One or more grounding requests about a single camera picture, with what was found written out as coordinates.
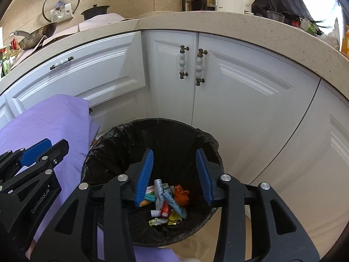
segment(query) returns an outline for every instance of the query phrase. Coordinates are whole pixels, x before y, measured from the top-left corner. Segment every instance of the purple cloth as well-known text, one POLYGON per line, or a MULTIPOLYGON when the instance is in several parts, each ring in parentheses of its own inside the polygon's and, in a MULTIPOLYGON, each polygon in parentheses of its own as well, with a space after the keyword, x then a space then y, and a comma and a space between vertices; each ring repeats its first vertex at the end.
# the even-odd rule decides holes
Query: purple cloth
MULTIPOLYGON (((104 260, 103 230, 97 228, 98 258, 104 260)), ((137 262, 180 262, 178 256, 169 248, 133 247, 137 262)))
POLYGON ((62 191, 41 222, 34 237, 36 241, 79 184, 82 165, 98 129, 99 126, 89 116, 87 100, 55 95, 26 110, 0 130, 0 154, 8 150, 27 149, 45 138, 50 139, 53 145, 62 139, 69 143, 69 153, 55 167, 62 191))

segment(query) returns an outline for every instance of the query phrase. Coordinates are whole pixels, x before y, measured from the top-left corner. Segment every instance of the black trash bag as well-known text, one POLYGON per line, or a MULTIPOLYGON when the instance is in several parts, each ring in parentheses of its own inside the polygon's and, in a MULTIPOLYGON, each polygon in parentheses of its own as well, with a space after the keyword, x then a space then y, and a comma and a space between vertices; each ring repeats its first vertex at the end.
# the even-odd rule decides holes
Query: black trash bag
MULTIPOLYGON (((218 142, 208 133, 184 123, 151 118, 135 120, 112 128, 102 136, 88 153, 82 168, 81 181, 91 185, 107 183, 124 173, 130 164, 140 162, 147 148, 154 151, 154 179, 163 183, 180 184, 190 191, 187 218, 179 225, 150 226, 154 204, 128 209, 128 224, 134 245, 159 247, 182 241, 196 233, 216 212, 204 200, 195 164, 195 153, 203 148, 207 159, 222 167, 218 142)), ((98 222, 103 225, 103 208, 98 222)))

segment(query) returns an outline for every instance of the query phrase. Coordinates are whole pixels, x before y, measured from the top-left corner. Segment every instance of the beige tile floor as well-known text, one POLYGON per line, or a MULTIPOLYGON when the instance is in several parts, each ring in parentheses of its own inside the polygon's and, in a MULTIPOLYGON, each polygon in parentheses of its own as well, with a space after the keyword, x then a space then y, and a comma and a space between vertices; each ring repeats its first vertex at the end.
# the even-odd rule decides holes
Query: beige tile floor
MULTIPOLYGON (((181 242, 166 246, 166 248, 171 248, 181 258, 193 257, 201 262, 212 262, 216 251, 220 220, 221 210, 219 209, 197 233, 181 242)), ((251 258, 252 250, 251 220, 248 217, 246 217, 246 233, 245 260, 251 258)))

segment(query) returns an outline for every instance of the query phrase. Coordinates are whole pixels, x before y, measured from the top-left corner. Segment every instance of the drawer handle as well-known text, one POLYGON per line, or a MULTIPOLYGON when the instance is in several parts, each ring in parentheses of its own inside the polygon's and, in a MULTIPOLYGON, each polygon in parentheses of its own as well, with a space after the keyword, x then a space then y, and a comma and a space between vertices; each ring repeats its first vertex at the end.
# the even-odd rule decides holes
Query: drawer handle
POLYGON ((67 59, 61 60, 61 61, 59 61, 59 63, 56 63, 55 65, 52 65, 50 67, 50 70, 53 70, 54 68, 58 68, 59 66, 62 66, 63 64, 68 63, 69 61, 72 61, 72 60, 74 60, 73 56, 68 57, 67 59))
POLYGON ((195 65, 195 85, 200 86, 200 83, 205 83, 205 79, 202 78, 202 70, 204 69, 204 66, 202 65, 203 63, 203 54, 207 55, 207 50, 203 50, 200 48, 198 50, 198 58, 197 58, 197 63, 195 65))
POLYGON ((184 79, 184 76, 188 76, 188 73, 184 73, 185 69, 185 51, 189 50, 189 47, 184 47, 184 45, 180 46, 179 51, 179 78, 184 79))

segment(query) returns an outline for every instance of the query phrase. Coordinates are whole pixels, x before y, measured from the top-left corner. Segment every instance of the countertop edge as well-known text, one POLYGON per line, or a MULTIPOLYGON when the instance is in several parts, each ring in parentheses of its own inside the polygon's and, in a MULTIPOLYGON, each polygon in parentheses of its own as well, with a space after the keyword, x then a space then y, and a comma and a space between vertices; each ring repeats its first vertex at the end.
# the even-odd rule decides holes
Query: countertop edge
POLYGON ((261 46, 313 71, 349 99, 349 61, 328 44, 300 29, 266 18, 210 11, 153 15, 63 38, 28 57, 5 76, 0 81, 0 95, 28 71, 62 52, 103 37, 145 29, 212 33, 261 46))

